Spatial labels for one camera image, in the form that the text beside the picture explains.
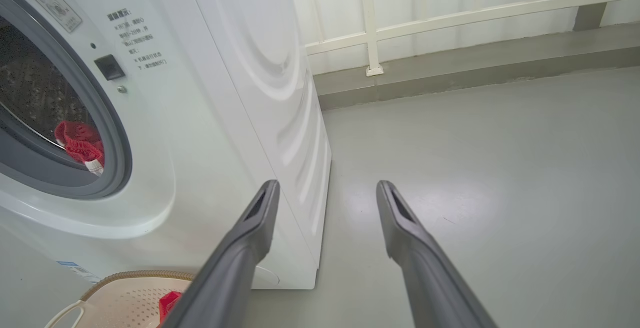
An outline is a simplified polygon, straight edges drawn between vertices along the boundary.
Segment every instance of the red item in basket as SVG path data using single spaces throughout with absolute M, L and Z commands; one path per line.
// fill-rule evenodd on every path
M 176 302 L 178 302 L 181 295 L 183 294 L 179 291 L 170 291 L 160 298 L 160 301 L 158 301 L 158 308 L 160 308 L 160 324 L 162 324 L 167 317 L 167 314 L 169 314 L 174 305 L 176 305 Z
M 102 175 L 105 166 L 105 148 L 98 130 L 80 121 L 62 120 L 53 132 L 57 143 L 73 159 L 84 163 L 95 175 Z

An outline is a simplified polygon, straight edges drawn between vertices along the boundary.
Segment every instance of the wall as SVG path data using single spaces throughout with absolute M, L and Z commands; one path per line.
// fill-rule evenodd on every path
M 364 31 L 362 0 L 294 0 L 305 43 Z M 374 0 L 378 29 L 424 18 L 527 0 Z M 603 25 L 640 20 L 638 2 L 612 3 Z M 515 16 L 461 27 L 425 32 L 378 43 L 380 61 L 390 61 L 441 50 L 470 47 L 493 41 L 571 31 L 577 8 Z M 309 57 L 314 74 L 368 64 L 365 45 Z
M 640 0 L 622 0 L 621 2 L 608 3 L 600 26 L 631 22 L 640 22 Z

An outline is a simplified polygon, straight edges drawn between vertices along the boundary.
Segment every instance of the gray floor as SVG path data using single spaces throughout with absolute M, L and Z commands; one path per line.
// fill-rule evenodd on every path
M 637 326 L 640 69 L 324 113 L 313 291 L 254 291 L 246 326 L 412 326 L 375 184 L 396 184 L 499 326 Z

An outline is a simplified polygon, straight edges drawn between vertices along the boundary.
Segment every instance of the white washing machine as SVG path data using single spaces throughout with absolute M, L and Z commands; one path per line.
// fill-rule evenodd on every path
M 253 287 L 314 287 L 331 150 L 292 0 L 0 0 L 0 16 L 4 228 L 92 281 L 195 272 L 277 178 Z M 61 121 L 98 131 L 101 175 Z

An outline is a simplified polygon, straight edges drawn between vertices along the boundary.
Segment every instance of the railing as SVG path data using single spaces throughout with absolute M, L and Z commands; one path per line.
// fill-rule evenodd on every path
M 376 26 L 376 13 L 373 0 L 362 0 L 365 31 L 352 35 L 340 36 L 339 38 L 325 39 L 325 32 L 323 31 L 320 16 L 318 14 L 318 2 L 317 0 L 313 0 L 313 13 L 315 15 L 315 23 L 317 25 L 316 27 L 320 41 L 307 44 L 306 52 L 307 54 L 312 55 L 341 48 L 353 47 L 354 45 L 366 44 L 366 49 L 368 51 L 368 68 L 366 69 L 366 75 L 373 76 L 383 73 L 382 67 L 380 66 L 380 59 L 378 57 L 378 41 L 381 40 L 418 34 L 421 32 L 435 31 L 448 27 L 456 27 L 458 25 L 508 18 L 510 16 L 540 13 L 542 11 L 588 6 L 614 1 L 617 0 L 526 0 L 525 2 L 480 9 L 480 6 L 482 6 L 482 0 L 473 0 L 472 11 L 464 11 L 462 13 L 437 16 L 435 18 L 416 20 L 414 22 L 378 28 Z M 425 1 L 421 3 L 423 7 L 426 6 Z

